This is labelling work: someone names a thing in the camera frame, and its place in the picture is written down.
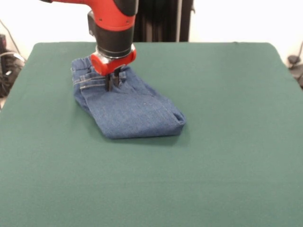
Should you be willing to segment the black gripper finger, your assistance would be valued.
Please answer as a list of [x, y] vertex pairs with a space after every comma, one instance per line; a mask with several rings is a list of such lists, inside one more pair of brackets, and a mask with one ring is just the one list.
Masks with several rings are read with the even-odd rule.
[[112, 86], [113, 86], [113, 76], [112, 74], [107, 74], [105, 76], [105, 87], [106, 87], [106, 91], [109, 92], [112, 90]]
[[119, 86], [119, 83], [120, 83], [120, 76], [119, 76], [119, 74], [120, 74], [120, 72], [121, 72], [121, 68], [117, 68], [117, 69], [114, 70], [113, 84], [115, 86]]

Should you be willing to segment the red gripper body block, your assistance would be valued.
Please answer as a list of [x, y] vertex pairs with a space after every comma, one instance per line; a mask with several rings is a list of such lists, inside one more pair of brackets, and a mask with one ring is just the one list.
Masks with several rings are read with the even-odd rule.
[[91, 54], [91, 63], [97, 73], [102, 76], [113, 73], [116, 69], [132, 63], [136, 59], [136, 48], [131, 45], [129, 54], [123, 57], [108, 57], [102, 54], [97, 48]]

